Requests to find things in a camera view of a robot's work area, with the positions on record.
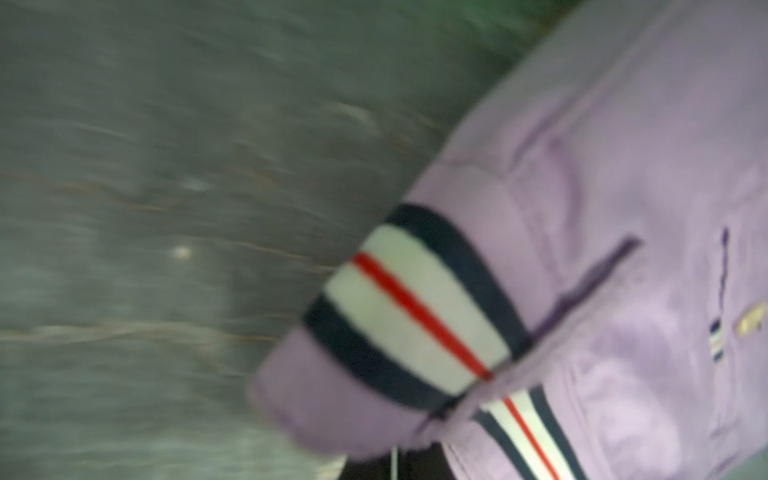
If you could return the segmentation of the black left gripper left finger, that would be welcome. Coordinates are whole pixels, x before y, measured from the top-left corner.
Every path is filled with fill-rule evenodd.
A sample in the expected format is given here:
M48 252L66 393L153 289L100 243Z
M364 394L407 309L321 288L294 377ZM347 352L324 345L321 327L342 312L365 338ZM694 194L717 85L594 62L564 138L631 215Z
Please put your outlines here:
M348 459L339 473L338 480L391 480L392 459L380 457L365 461Z

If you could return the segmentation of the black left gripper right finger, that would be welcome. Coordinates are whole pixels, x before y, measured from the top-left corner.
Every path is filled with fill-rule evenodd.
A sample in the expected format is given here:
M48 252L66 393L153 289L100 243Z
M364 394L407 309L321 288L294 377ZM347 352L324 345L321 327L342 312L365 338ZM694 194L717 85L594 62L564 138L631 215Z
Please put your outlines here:
M399 480L455 480L441 444L399 455Z

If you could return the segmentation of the purple pants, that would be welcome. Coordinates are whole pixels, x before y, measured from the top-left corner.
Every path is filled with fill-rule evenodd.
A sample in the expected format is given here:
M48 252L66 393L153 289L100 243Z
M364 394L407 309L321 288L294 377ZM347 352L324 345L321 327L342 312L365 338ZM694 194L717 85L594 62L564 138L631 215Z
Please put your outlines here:
M454 131L250 400L456 479L720 479L767 445L767 5L587 1Z

